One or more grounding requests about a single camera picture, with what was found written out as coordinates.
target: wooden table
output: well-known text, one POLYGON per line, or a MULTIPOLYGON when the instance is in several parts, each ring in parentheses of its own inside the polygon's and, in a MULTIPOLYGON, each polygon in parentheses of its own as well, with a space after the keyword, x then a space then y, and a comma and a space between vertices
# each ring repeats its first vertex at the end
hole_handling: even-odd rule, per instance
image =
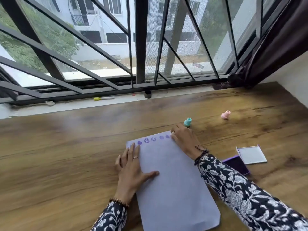
MULTIPOLYGON (((268 163, 249 165, 250 178, 308 215, 308 110, 270 83, 1 120, 0 230, 89 230, 116 190, 126 141, 187 117, 219 159, 259 144, 268 163), (229 121, 220 118, 227 109, 229 121)), ((213 197, 216 230, 248 230, 213 197)))

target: beaded bracelet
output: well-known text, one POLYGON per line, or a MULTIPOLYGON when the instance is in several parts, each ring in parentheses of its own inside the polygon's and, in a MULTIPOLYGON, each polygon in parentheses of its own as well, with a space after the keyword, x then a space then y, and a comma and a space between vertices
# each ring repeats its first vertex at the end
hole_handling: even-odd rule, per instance
POLYGON ((129 204, 127 204, 127 203, 125 203, 125 202, 123 202, 123 201, 121 201, 119 199, 116 199, 116 198, 110 198, 109 202, 116 202, 116 203, 124 206, 126 209, 129 208, 129 204))
POLYGON ((201 157, 203 157, 204 155, 208 154, 209 153, 209 150, 208 149, 205 149, 205 150, 202 150, 199 148, 199 145, 198 146, 195 146, 195 148, 199 149, 202 151, 201 155, 199 155, 196 159, 195 159, 195 166, 199 163, 199 160, 201 159, 201 157))

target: floral sleeve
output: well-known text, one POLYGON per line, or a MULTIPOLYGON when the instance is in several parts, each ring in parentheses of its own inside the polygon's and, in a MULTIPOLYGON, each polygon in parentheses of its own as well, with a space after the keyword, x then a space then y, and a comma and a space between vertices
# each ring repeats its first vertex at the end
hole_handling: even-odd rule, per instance
POLYGON ((201 157, 201 177, 250 230, 308 230, 308 221, 213 155, 201 157))
POLYGON ((99 216, 91 231, 121 231, 126 223, 127 209, 116 202, 110 202, 99 216))

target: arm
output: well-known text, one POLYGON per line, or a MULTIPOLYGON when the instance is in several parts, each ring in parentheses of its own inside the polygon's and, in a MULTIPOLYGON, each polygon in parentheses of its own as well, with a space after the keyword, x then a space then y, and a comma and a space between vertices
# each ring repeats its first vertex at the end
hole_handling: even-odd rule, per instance
POLYGON ((119 175, 116 194, 99 216, 91 231, 121 231, 126 223, 127 208, 139 187, 148 179, 159 175, 159 171, 143 173, 139 163, 140 146, 133 143, 116 159, 119 175))
MULTIPOLYGON (((205 150, 195 134, 183 125, 177 124, 171 132, 172 139, 192 160, 205 150)), ((198 168, 204 181, 250 230, 308 230, 308 221, 300 213, 213 155, 202 156, 198 168)))

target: tree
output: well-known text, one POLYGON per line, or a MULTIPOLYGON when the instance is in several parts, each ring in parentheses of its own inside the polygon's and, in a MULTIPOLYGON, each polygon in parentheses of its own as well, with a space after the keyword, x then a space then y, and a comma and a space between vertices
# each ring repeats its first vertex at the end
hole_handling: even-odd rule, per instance
MULTIPOLYGON (((233 20, 243 0, 228 1, 231 20, 233 20)), ((221 0, 208 0, 200 23, 200 31, 213 58, 228 31, 221 0)), ((204 52, 203 46, 200 47, 199 52, 204 52)))
MULTIPOLYGON (((68 31, 57 25, 48 17, 30 7, 26 3, 21 3, 21 6, 28 18, 34 26, 34 29, 43 42, 49 49, 61 54, 62 56, 71 59, 79 50, 79 40, 76 39, 68 31)), ((0 23, 19 31, 10 16, 0 5, 0 23)), ((42 62, 39 60, 33 49, 22 43, 21 41, 0 32, 0 44, 11 55, 11 57, 19 63, 22 63, 30 68, 36 69, 43 73, 48 73, 42 62)))

